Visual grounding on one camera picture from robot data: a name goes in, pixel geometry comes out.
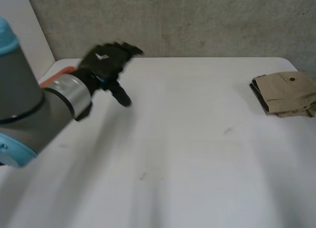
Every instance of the folded khaki pants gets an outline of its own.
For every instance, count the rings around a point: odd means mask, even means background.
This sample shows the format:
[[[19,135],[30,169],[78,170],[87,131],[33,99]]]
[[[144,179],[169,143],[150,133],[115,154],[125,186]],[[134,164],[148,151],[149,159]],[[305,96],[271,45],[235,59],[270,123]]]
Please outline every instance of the folded khaki pants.
[[[250,87],[267,113],[279,117],[316,114],[316,84],[300,72],[258,76]]]

